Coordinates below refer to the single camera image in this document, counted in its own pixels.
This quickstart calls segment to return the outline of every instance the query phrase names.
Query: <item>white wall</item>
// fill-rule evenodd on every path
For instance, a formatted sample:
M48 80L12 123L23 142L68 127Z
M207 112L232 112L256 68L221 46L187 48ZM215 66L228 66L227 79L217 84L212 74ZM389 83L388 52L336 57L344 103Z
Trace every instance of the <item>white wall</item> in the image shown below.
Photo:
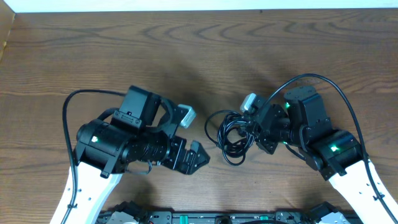
M14 12L196 11L398 7L398 0L5 0Z

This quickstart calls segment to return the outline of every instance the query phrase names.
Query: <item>green led light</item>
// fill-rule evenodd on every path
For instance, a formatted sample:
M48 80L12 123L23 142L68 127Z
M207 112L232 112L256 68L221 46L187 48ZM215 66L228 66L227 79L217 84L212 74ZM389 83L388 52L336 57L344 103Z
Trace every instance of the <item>green led light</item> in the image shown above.
M336 150L339 150L339 148L337 148L336 146L332 146L330 149L331 149L333 152L335 152Z
M91 139L92 142L98 142L98 138L97 136L93 136L93 138Z

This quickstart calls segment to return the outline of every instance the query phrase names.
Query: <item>black cable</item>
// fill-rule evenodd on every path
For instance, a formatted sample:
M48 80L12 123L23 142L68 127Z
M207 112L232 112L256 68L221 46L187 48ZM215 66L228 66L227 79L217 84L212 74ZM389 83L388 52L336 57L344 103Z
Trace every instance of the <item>black cable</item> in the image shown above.
M287 224L286 222L281 222L281 221L277 221L277 220L256 220L256 221L245 222L242 224L263 224L263 223Z
M356 118L355 112L353 107L351 106L351 104L349 103L346 95L343 93L343 91L340 89L340 87L338 87L338 85L336 85L336 83L334 83L333 81L329 80L326 77L323 77L321 75L317 75L317 74L312 74L312 73L305 73L302 75L298 75L292 79L290 79L289 81L285 82L282 86L280 86L273 94L271 94L271 96L267 99L267 101L265 102L265 104L268 104L273 97L276 96L276 94L278 94L282 89L284 89L287 85L291 84L292 82L297 81L300 78L304 78L304 77L313 77L313 78L319 78L323 81L328 82L329 84L331 84L336 91L340 94L340 96L342 97L342 99L344 100L344 102L346 103L349 112L351 113L351 116L353 117L354 120L354 124L355 124L355 128L356 131L358 132L358 137L359 137L359 142L361 143L361 150L362 150L362 155L363 155L363 162L365 164L365 169L366 169L366 173L368 175L368 179L372 185L373 191L376 194L376 198L378 200L380 200L381 205L384 207L384 209L386 210L387 214L391 217L392 221L395 224L398 224L397 219L395 218L394 214L392 214L392 212L390 211L389 207L387 206L387 204L385 203L385 201L383 200L383 198L381 197L380 192L377 190L376 184L374 183L374 180L372 178L372 174L371 174L371 170L369 167L369 155L366 152L366 148L365 148L365 142L362 136L362 132L361 132L361 128L359 127L359 123L358 123L358 119Z
M68 122L67 122L67 108L68 108L69 101L72 99L72 97L74 95L76 95L78 93L106 93L106 94L112 94L112 95L118 95L118 96L126 95L124 93L119 93L119 92L115 92L115 91L107 91L107 90L76 90L76 91L72 92L71 94L69 94L69 96L65 99L65 102L63 103L63 107L62 107L62 124L63 124L63 132L65 133L65 141L67 143L70 169L72 171L73 188L72 188L72 198L70 199L70 203L68 205L67 212L65 213L65 216L63 217L61 224L64 224L67 221L67 218L68 218L71 210L73 208L76 208L75 200L76 200L76 194L77 194L77 170L76 170L76 159L75 159L75 156L73 155L72 144L70 143Z
M207 124L209 123L211 118L221 113L227 113L227 115L225 116L223 122L220 124L220 127L218 128L217 141L216 141L210 137L207 131ZM244 132L245 137L234 143L230 142L228 139L228 134L232 130L235 129L239 130L239 128L244 128L247 125L247 123L248 121L245 120L241 114L232 110L217 111L212 115L210 115L205 122L205 133L207 137L210 139L210 141L215 143L216 146L221 149L221 151L223 152L223 157L229 165L232 166L241 165L246 159L247 151L254 143L255 137L246 131ZM232 158L242 157L242 160L238 163L233 163L228 159L227 156Z
M148 175L148 174L151 172L151 170L152 170L152 163L151 163L151 161L148 161L148 171L138 171L138 172L134 172L134 171L131 171L131 170L129 170L129 169L126 169L125 171L126 171L126 173L128 173L128 174Z
M294 151L294 150L293 150L289 145L287 145L287 144L286 144L285 146L286 146L287 150L289 150L291 153L293 153L293 155L295 155L295 156L297 156L299 159L305 161L305 158L304 158L302 155L300 155L300 153Z

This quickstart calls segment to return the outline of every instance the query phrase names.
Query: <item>wooden table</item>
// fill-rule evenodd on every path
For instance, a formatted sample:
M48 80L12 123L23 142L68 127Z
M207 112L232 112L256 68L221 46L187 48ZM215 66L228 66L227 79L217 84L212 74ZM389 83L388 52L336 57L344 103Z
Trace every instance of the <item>wooden table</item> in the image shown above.
M212 112L238 110L247 94L268 96L307 72L345 91L376 169L398 199L397 30L395 9L18 14L0 64L0 222L51 219L69 168L65 97L79 88L126 91L130 85L192 105L198 117L177 134L200 141L211 161L192 176L164 167L148 176L126 174L105 208L134 200L185 211L264 211L327 200L349 210L284 147L271 156L254 146L243 165L231 167L203 131ZM355 133L332 87L312 78L296 85L314 85L334 126ZM71 136L121 102L76 96L68 110Z

